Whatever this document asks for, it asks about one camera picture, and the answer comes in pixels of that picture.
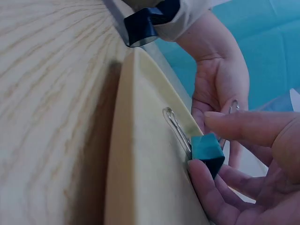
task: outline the hand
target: hand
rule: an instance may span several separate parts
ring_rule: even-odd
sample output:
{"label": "hand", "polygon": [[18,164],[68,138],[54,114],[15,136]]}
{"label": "hand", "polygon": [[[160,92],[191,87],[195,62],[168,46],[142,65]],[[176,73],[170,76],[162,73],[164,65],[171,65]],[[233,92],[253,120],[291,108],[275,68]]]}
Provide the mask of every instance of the hand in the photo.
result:
{"label": "hand", "polygon": [[[215,181],[206,165],[189,162],[192,183],[216,225],[300,224],[300,113],[237,112],[205,114],[206,125],[237,140],[269,167],[253,178],[224,165]],[[242,201],[228,186],[256,200]]]}
{"label": "hand", "polygon": [[[176,42],[197,63],[192,115],[200,129],[204,113],[228,113],[233,100],[248,109],[249,75],[243,55],[230,31],[210,12],[204,13]],[[240,145],[231,142],[229,165],[238,167]]]}
{"label": "hand", "polygon": [[[240,108],[248,109],[249,78],[243,58],[213,58],[197,63],[195,92],[192,115],[204,133],[209,128],[204,125],[204,113],[216,111],[228,114],[233,100],[238,100]],[[240,159],[240,145],[230,143],[229,165],[237,168]]]}

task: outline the white object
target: white object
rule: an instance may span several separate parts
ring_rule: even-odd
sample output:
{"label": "white object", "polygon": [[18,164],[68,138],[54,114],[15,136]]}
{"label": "white object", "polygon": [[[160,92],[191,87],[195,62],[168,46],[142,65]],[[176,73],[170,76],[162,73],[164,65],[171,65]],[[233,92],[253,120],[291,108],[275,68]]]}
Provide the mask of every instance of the white object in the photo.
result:
{"label": "white object", "polygon": [[231,0],[211,0],[211,7],[221,5],[223,3],[229,2]]}
{"label": "white object", "polygon": [[294,89],[290,89],[290,97],[294,112],[300,112],[300,94]]}

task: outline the fingernail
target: fingernail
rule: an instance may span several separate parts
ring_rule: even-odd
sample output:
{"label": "fingernail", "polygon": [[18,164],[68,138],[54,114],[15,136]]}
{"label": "fingernail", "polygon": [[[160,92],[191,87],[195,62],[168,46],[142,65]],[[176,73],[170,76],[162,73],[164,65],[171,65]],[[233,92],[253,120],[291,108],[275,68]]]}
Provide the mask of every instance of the fingernail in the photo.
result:
{"label": "fingernail", "polygon": [[220,113],[220,112],[205,112],[204,115],[205,115],[205,117],[222,117],[222,116],[224,116],[224,114]]}

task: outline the teal binder clip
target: teal binder clip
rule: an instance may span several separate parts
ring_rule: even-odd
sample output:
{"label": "teal binder clip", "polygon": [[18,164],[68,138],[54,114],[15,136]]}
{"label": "teal binder clip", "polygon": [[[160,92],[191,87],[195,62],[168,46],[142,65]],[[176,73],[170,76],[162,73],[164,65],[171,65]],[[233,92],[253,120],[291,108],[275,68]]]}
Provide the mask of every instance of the teal binder clip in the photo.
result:
{"label": "teal binder clip", "polygon": [[[238,101],[234,100],[230,106],[229,113],[232,113],[233,110],[239,110],[239,108]],[[199,159],[204,162],[214,179],[225,160],[223,154],[225,140],[218,140],[214,134],[208,134],[193,136],[190,141],[176,120],[172,109],[169,107],[163,109],[163,114],[168,124],[175,131],[188,159]]]}
{"label": "teal binder clip", "polygon": [[214,179],[225,160],[216,136],[214,134],[194,136],[191,138],[191,143],[192,159],[199,159],[204,162]]}

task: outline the wooden board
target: wooden board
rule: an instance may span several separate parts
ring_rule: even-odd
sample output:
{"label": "wooden board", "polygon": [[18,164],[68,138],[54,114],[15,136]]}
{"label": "wooden board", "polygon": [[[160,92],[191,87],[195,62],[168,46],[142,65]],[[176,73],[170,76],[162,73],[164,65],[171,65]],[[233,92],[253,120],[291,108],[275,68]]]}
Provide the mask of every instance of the wooden board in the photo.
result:
{"label": "wooden board", "polygon": [[209,224],[188,178],[186,153],[163,116],[165,107],[173,109],[188,136],[202,135],[154,60],[135,49],[119,83],[105,225]]}
{"label": "wooden board", "polygon": [[0,1],[0,224],[102,224],[120,63],[100,0]]}

